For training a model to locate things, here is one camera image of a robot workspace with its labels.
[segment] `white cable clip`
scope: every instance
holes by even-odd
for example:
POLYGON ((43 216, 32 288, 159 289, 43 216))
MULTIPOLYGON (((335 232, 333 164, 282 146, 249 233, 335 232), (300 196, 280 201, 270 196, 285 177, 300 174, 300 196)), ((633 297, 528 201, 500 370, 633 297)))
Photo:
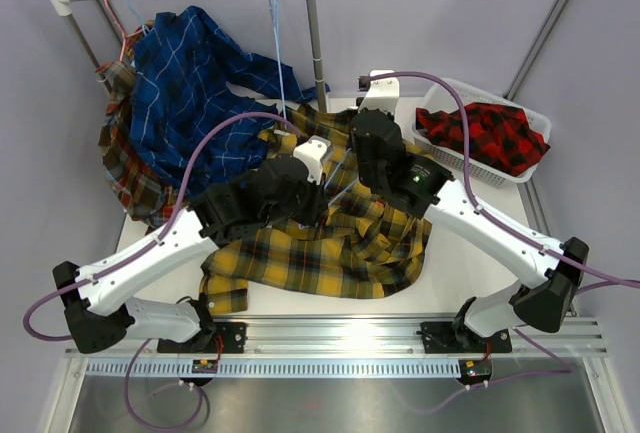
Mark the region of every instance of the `white cable clip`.
POLYGON ((96 280, 95 273, 89 273, 87 276, 84 277, 84 279, 89 280, 92 285, 98 284, 98 280, 96 280))

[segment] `blue plaid shirt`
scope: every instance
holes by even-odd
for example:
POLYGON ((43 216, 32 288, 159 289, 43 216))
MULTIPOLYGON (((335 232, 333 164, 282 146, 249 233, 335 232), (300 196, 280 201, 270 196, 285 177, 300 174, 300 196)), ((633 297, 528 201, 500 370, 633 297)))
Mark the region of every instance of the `blue plaid shirt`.
MULTIPOLYGON (((138 155, 159 178, 179 187, 191 153, 220 122, 246 111, 276 113, 239 97, 227 82, 268 98, 280 98, 278 65, 245 53, 200 8, 176 16, 159 13, 153 29, 134 45, 137 80, 132 94, 131 140, 138 155)), ((282 65, 285 98, 306 103, 315 88, 302 91, 290 66, 282 65)), ((272 120, 244 119, 222 130, 199 155, 188 196, 212 183, 226 182, 256 168, 267 153, 258 133, 272 120)))

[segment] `red plaid shirt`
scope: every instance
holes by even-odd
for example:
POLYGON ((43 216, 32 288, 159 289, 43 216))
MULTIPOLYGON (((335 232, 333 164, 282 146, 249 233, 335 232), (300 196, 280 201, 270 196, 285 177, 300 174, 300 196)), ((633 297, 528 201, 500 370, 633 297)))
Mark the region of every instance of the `red plaid shirt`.
MULTIPOLYGON (((470 156, 496 170, 519 176, 537 164, 549 150, 542 135, 529 128, 521 108, 488 103, 465 106, 469 118, 470 156)), ((416 109, 416 123, 435 146, 459 153, 464 149, 462 117, 459 111, 429 113, 416 109)))

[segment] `yellow plaid shirt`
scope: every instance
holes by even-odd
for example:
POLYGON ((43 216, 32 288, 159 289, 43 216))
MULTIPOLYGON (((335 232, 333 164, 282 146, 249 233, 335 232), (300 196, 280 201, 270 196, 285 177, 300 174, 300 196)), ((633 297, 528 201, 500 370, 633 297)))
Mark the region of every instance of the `yellow plaid shirt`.
MULTIPOLYGON (((327 177, 344 156, 353 114, 319 113, 307 105, 289 112, 305 135, 331 141, 334 151, 325 165, 327 177)), ((263 135, 270 156, 293 152, 294 135, 263 135)), ((357 160, 349 153, 327 186, 327 197, 357 177, 357 160)), ((213 253, 202 265, 200 290, 214 302, 212 314, 246 310, 249 281, 314 295, 384 298, 416 281, 430 231, 427 221, 391 208, 356 182, 330 207, 326 224, 318 228, 301 229, 287 221, 213 253)))

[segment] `metal floor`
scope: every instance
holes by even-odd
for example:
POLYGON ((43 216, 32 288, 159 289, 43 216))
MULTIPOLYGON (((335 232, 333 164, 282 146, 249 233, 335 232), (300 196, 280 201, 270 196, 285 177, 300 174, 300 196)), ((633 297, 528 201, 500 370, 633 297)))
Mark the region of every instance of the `metal floor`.
MULTIPOLYGON (((553 369, 551 360, 495 361, 495 377, 553 369)), ((133 379, 132 403, 167 379, 133 379)), ((215 433, 580 433, 603 432, 583 371, 523 378, 456 398, 421 414, 461 386, 451 379, 217 379, 204 387, 203 408, 184 431, 215 433)), ((184 421, 196 403, 170 390, 136 407, 157 425, 184 421)), ((86 377, 70 429, 74 433, 146 432, 125 412, 123 378, 86 377)))

